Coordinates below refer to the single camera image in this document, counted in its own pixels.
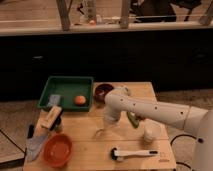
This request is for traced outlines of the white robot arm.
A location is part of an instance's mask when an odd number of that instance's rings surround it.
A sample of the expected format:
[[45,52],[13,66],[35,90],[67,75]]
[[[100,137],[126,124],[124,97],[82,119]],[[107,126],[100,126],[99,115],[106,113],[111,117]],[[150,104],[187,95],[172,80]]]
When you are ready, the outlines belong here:
[[213,171],[213,108],[210,110],[131,97],[125,87],[105,96],[104,119],[120,120],[121,112],[132,112],[183,130],[196,138],[191,171]]

